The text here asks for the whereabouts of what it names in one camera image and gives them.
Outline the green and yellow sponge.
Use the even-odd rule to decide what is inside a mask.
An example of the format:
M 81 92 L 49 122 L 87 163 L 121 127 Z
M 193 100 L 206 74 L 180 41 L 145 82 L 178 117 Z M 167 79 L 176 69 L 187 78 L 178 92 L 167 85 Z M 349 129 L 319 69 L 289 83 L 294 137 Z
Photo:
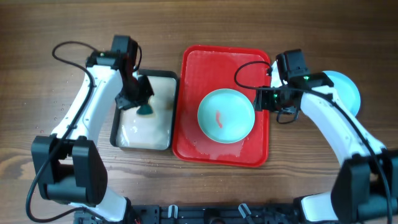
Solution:
M 136 113 L 137 113 L 138 115 L 146 116 L 146 115 L 152 114 L 152 113 L 153 113 L 153 109 L 152 109 L 151 105 L 149 105 L 149 104 L 144 104 L 144 105 L 140 106 L 140 107 L 137 109 Z

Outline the light blue plate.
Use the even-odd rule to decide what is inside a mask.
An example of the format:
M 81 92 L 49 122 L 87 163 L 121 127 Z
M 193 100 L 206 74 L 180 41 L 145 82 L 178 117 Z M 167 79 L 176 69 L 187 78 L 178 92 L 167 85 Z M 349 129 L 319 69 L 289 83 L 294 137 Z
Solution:
M 254 107 L 243 93 L 222 88 L 207 94 L 199 104 L 198 125 L 212 141 L 232 144 L 244 139 L 253 129 Z
M 357 116 L 361 107 L 361 95 L 356 84 L 346 75 L 333 70 L 323 71 L 329 79 L 334 83 L 344 106 L 354 115 Z

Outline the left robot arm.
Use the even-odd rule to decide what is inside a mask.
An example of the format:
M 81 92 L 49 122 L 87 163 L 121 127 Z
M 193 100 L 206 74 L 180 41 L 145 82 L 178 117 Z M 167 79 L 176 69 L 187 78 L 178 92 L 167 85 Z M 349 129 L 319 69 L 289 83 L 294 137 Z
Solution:
M 115 35 L 109 51 L 92 49 L 85 65 L 53 58 L 84 71 L 85 79 L 69 111 L 49 136 L 37 136 L 31 145 L 35 178 L 25 202 L 28 218 L 48 223 L 71 213 L 90 214 L 101 223 L 140 223 L 131 201 L 108 187 L 108 172 L 97 149 L 100 129 L 109 108 L 137 108 L 152 114 L 154 95 L 149 79 L 139 75 L 141 46 L 128 35 Z M 45 200 L 72 209 L 52 218 L 37 218 L 31 209 L 34 190 Z

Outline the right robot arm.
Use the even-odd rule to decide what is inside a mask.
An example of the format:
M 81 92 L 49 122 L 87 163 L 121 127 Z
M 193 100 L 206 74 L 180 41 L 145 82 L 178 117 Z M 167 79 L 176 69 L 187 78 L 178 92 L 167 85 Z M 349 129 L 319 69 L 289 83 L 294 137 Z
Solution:
M 258 111 L 303 113 L 323 134 L 340 163 L 330 192 L 298 198 L 305 222 L 359 223 L 397 215 L 397 151 L 372 136 L 346 108 L 335 83 L 311 73 L 301 50 L 276 56 L 270 87 L 256 93 Z

